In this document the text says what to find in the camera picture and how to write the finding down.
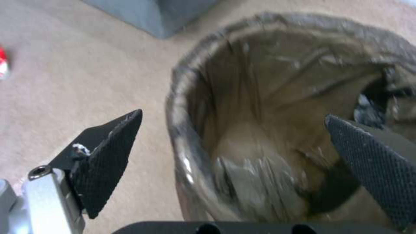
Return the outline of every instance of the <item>trash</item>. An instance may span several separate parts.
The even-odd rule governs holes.
[[[9,65],[7,64],[6,52],[0,47],[0,80],[7,78],[9,74]]]
[[[265,13],[208,36],[173,70],[166,104],[184,219],[389,226],[324,117],[393,129],[388,100],[413,83],[414,46],[342,18]]]

